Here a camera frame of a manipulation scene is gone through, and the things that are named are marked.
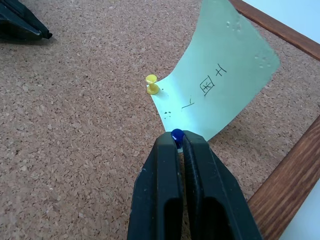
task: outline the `cork surface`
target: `cork surface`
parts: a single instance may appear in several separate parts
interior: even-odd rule
[[[144,77],[172,71],[200,1],[22,2],[54,38],[0,42],[0,239],[125,239],[164,132]],[[256,27],[281,67],[209,142],[247,199],[320,114],[320,62]]]

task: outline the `wooden board edge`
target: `wooden board edge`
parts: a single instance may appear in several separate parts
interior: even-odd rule
[[[229,0],[246,18],[320,61],[320,44],[242,0]]]
[[[279,239],[320,178],[320,115],[248,201],[265,240]]]

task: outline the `yellow push pin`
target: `yellow push pin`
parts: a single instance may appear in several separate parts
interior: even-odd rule
[[[150,75],[146,76],[145,81],[149,84],[149,86],[146,89],[148,94],[154,95],[154,94],[157,94],[159,92],[159,87],[156,84],[156,81],[157,81],[157,76],[156,75],[150,74]]]

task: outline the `light green sticky note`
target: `light green sticky note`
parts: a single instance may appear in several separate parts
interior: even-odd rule
[[[189,130],[208,141],[279,65],[274,50],[228,0],[203,0],[190,45],[152,95],[165,131]]]

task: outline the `cork board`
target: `cork board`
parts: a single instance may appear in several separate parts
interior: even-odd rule
[[[23,3],[54,39],[0,43],[1,238],[125,239],[134,181],[164,132],[144,77],[171,72],[201,3]],[[247,199],[320,114],[320,62],[254,26],[281,67],[209,142]]]

